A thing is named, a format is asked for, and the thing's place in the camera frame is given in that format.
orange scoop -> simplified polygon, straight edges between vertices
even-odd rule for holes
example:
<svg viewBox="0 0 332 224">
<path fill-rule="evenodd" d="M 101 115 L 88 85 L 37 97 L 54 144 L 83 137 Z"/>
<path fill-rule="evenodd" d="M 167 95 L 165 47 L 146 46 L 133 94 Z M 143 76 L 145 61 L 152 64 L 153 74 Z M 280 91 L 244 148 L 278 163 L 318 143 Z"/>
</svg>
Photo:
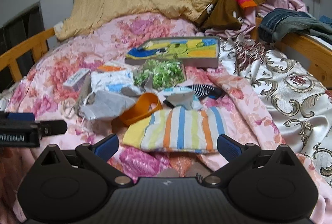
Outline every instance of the orange scoop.
<svg viewBox="0 0 332 224">
<path fill-rule="evenodd" d="M 136 104 L 120 115 L 119 118 L 126 126 L 130 126 L 133 123 L 149 117 L 152 113 L 161 110 L 162 108 L 163 107 L 155 94 L 144 93 L 137 100 Z"/>
</svg>

striped towel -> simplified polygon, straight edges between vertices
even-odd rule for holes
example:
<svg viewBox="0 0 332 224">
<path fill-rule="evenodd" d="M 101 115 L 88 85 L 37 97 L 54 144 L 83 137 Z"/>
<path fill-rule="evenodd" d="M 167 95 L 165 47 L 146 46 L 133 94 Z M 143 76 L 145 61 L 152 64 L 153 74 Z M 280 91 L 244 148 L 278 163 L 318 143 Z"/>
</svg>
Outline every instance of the striped towel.
<svg viewBox="0 0 332 224">
<path fill-rule="evenodd" d="M 188 111 L 184 107 L 159 110 L 145 125 L 138 123 L 129 127 L 123 143 L 143 151 L 214 153 L 219 135 L 225 134 L 221 112 L 216 107 L 206 111 Z"/>
</svg>

blue gripper pad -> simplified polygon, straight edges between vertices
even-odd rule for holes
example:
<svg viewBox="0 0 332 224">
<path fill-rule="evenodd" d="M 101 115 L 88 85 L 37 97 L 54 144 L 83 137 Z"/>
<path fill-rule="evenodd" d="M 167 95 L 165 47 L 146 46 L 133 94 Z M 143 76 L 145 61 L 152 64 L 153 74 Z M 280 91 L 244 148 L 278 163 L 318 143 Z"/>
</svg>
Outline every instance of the blue gripper pad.
<svg viewBox="0 0 332 224">
<path fill-rule="evenodd" d="M 234 158 L 238 157 L 241 152 L 241 147 L 239 143 L 235 144 L 230 140 L 224 137 L 224 135 L 220 135 L 217 140 L 217 148 L 218 152 L 225 158 L 227 161 L 231 161 Z"/>
<path fill-rule="evenodd" d="M 17 120 L 17 121 L 33 121 L 35 116 L 33 113 L 9 113 L 7 119 Z"/>
<path fill-rule="evenodd" d="M 109 159 L 117 152 L 119 149 L 119 139 L 117 135 L 107 137 L 101 140 L 99 143 L 95 144 L 95 155 L 102 158 L 104 161 L 109 161 Z"/>
</svg>

metal screw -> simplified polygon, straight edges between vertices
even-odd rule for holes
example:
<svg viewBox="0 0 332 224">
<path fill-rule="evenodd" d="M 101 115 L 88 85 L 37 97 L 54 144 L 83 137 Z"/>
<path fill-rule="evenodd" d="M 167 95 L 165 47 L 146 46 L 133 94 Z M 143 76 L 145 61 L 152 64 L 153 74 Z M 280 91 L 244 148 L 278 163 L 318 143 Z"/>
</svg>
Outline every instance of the metal screw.
<svg viewBox="0 0 332 224">
<path fill-rule="evenodd" d="M 119 185 L 129 184 L 132 180 L 128 176 L 118 176 L 114 181 Z"/>
<path fill-rule="evenodd" d="M 217 176 L 210 175 L 204 179 L 205 182 L 207 182 L 210 185 L 216 185 L 220 183 L 220 178 Z"/>
</svg>

denim waistband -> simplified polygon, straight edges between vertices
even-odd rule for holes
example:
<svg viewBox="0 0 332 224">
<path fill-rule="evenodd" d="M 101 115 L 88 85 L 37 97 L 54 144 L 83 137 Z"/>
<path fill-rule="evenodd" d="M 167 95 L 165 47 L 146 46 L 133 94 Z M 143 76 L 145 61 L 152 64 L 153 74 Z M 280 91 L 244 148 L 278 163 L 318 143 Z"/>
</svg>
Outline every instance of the denim waistband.
<svg viewBox="0 0 332 224">
<path fill-rule="evenodd" d="M 258 34 L 259 37 L 268 43 L 272 42 L 272 34 L 276 30 L 276 27 L 278 24 L 286 19 L 287 17 L 310 17 L 307 13 L 305 12 L 296 12 L 293 10 L 288 10 L 288 9 L 274 9 L 270 13 L 268 13 L 258 26 Z"/>
</svg>

